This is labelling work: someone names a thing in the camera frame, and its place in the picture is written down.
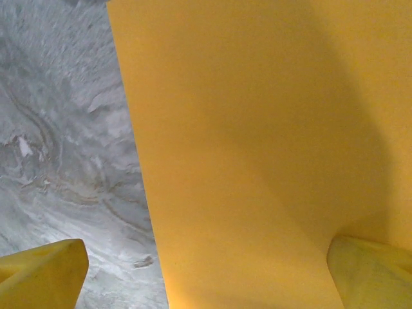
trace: marble pattern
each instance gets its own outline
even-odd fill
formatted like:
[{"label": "marble pattern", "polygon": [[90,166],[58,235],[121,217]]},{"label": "marble pattern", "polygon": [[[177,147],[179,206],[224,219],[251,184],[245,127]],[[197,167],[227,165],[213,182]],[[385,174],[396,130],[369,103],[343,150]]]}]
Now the marble pattern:
[{"label": "marble pattern", "polygon": [[167,308],[104,1],[0,1],[0,255],[82,238],[76,308]]}]

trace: white marble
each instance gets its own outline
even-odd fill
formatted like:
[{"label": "white marble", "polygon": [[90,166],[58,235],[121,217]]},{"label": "white marble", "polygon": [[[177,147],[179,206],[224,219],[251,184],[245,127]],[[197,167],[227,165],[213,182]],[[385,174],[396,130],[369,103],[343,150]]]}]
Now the white marble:
[{"label": "white marble", "polygon": [[76,308],[167,308],[104,1],[0,0],[0,255],[66,238]]}]

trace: gray marble veining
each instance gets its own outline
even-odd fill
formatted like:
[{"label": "gray marble veining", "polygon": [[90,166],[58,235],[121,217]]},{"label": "gray marble veining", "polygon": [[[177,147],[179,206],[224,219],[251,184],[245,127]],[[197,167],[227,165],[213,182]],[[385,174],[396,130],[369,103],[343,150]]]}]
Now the gray marble veining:
[{"label": "gray marble veining", "polygon": [[167,308],[104,2],[0,0],[0,255],[82,238],[77,308]]}]

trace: yellow rubber tip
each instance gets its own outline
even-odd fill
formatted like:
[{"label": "yellow rubber tip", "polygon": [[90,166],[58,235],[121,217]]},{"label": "yellow rubber tip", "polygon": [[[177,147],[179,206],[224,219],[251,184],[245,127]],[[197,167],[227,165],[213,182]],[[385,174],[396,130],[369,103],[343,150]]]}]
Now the yellow rubber tip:
[{"label": "yellow rubber tip", "polygon": [[328,267],[345,309],[412,308],[412,252],[339,236]]},{"label": "yellow rubber tip", "polygon": [[88,267],[81,239],[0,257],[0,308],[73,309]]}]

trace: yellow object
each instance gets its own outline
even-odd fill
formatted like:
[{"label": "yellow object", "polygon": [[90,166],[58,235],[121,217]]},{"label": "yellow object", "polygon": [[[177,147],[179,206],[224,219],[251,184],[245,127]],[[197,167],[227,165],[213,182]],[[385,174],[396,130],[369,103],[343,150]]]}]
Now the yellow object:
[{"label": "yellow object", "polygon": [[74,309],[88,265],[81,239],[0,257],[0,309]]},{"label": "yellow object", "polygon": [[328,266],[345,309],[412,307],[412,253],[370,241],[337,237]]},{"label": "yellow object", "polygon": [[171,309],[341,309],[337,233],[412,250],[412,1],[108,11]]}]

